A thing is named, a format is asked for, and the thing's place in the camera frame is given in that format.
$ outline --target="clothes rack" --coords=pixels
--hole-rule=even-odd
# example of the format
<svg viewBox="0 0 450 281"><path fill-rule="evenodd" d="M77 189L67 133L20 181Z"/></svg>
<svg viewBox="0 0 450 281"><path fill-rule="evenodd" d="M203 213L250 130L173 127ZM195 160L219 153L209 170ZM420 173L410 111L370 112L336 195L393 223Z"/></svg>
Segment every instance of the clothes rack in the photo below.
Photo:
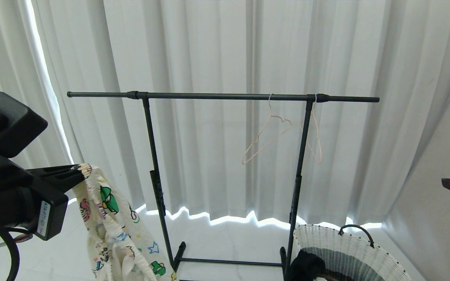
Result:
<svg viewBox="0 0 450 281"><path fill-rule="evenodd" d="M214 94L214 93L182 93L182 92L71 92L67 96L72 97L105 97L105 98L132 98L134 100L142 100L143 108L145 110L145 120L148 130L148 139L150 143L150 151L152 153L152 162L154 163L154 170L150 171L150 178L152 180L152 187L154 189L155 201L157 204L157 211L159 213L159 220L161 221L162 234L164 236L164 243L168 251L168 259L175 271L178 270L182 261L194 263L222 263L229 265L257 265L267 267L281 267L282 274L286 276L286 272L291 264L291 256L293 254L293 233L296 227L296 215L298 213L298 202L300 200L300 190L302 186L302 165L305 155L305 146L307 145L307 135L309 131L310 114L314 102L325 103L328 101L346 101L358 103L378 103L380 98L365 97L365 96L329 96L327 94ZM300 144L300 152L298 155L298 165L296 167L295 187L293 189L293 199L291 201L291 211L289 213L289 240L287 244L287 252L284 247L280 248L280 263L261 263L257 261L244 260L211 260L205 258L186 258L184 252L186 249L185 241L180 244L176 256L173 256L171 251L170 237L168 235L168 228L166 227L166 207L164 206L163 190L161 186L161 178L159 173L159 164L157 160L157 152L155 149L154 130L152 128L152 117L150 115L150 102L152 98L165 99L191 99L191 100L246 100L246 101L305 101L305 117L302 129L302 141Z"/></svg>

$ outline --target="marble floor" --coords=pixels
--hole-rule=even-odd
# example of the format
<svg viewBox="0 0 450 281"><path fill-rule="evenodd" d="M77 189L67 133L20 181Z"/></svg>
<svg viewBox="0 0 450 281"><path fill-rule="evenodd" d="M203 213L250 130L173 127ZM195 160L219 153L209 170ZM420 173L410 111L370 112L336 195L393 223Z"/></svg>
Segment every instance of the marble floor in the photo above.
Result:
<svg viewBox="0 0 450 281"><path fill-rule="evenodd" d="M166 252L159 217L154 211L139 211L143 221ZM187 244L184 256L188 258L215 258L222 260L252 260L279 263L279 248L287 247L287 224L275 225L257 222L255 218L242 222L210 222L206 216L189 217L187 212L167 217L171 248L176 254L181 241ZM369 230L376 244L387 249L412 280L425 281L381 228ZM44 242L33 238L18 244L20 271L18 281L93 281L86 253L86 229L75 203L70 205L59 235ZM295 246L293 256L298 250ZM0 280L9 270L9 254L0 248ZM182 263L179 279L193 281L281 281L280 267L253 267L249 265L216 265L210 263Z"/></svg>

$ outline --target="white patterned cloth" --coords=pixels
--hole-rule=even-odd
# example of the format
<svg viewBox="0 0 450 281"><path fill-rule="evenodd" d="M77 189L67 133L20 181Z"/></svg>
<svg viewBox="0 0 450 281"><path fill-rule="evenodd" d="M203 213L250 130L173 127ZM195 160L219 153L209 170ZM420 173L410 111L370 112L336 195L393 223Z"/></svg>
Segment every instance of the white patterned cloth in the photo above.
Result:
<svg viewBox="0 0 450 281"><path fill-rule="evenodd" d="M101 169L74 166L84 181L73 188L88 230L87 250L97 281L176 281L177 275L140 216Z"/></svg>

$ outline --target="basket handle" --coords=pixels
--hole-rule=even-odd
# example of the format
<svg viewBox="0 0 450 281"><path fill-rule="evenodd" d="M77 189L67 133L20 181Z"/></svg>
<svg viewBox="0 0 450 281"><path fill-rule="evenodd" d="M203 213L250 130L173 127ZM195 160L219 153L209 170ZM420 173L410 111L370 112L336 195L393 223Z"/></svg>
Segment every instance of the basket handle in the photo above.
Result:
<svg viewBox="0 0 450 281"><path fill-rule="evenodd" d="M373 247L373 248L375 247L375 242L373 241L373 238L371 237L371 235L369 234L369 232L368 232L365 228L363 228L362 226L359 226L359 225L357 225L357 224L347 224L346 226L342 226L342 227L339 229L339 232L338 232L339 235L343 235L343 228L358 228L358 229L364 231L364 233L365 233L365 234L368 236L368 238L369 238L370 246Z"/></svg>

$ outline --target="light under curtain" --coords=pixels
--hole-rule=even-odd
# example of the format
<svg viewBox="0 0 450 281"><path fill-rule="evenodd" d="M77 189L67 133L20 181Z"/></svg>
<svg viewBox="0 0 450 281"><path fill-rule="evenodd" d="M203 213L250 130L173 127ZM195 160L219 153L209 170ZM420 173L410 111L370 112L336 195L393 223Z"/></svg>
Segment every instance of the light under curtain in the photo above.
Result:
<svg viewBox="0 0 450 281"><path fill-rule="evenodd" d="M298 215L381 222L450 95L450 1L32 0L74 160L155 209L141 101L67 91L379 96L315 105L323 161L305 156ZM152 101L166 208L287 221L303 103L247 165L265 101ZM309 143L316 146L314 120ZM272 121L254 149L285 129Z"/></svg>
<svg viewBox="0 0 450 281"><path fill-rule="evenodd" d="M28 105L48 121L48 128L12 160L25 169L71 164L29 5L23 0L0 1L0 91Z"/></svg>

